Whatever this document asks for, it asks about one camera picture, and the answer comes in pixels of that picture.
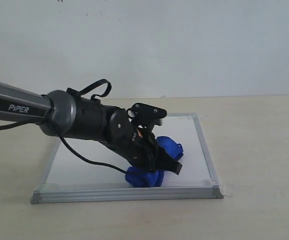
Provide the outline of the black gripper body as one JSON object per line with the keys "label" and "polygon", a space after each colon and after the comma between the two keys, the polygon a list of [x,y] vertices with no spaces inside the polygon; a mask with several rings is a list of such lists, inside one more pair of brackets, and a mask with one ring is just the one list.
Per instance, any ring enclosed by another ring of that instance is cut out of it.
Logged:
{"label": "black gripper body", "polygon": [[133,167],[146,171],[156,170],[158,143],[155,135],[147,128],[135,128],[130,139],[119,139],[104,146],[126,159]]}

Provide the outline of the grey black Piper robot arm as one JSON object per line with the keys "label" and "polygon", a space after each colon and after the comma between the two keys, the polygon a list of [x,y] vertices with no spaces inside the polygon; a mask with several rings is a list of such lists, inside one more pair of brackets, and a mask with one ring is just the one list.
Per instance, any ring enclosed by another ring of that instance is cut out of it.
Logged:
{"label": "grey black Piper robot arm", "polygon": [[107,86],[103,93],[106,97],[112,88],[106,79],[82,90],[68,88],[42,95],[0,82],[0,121],[7,122],[0,130],[35,124],[45,135],[62,141],[98,142],[134,167],[179,174],[182,165],[158,145],[153,134],[167,111],[140,102],[128,109],[104,105],[99,94],[85,98],[101,85]]}

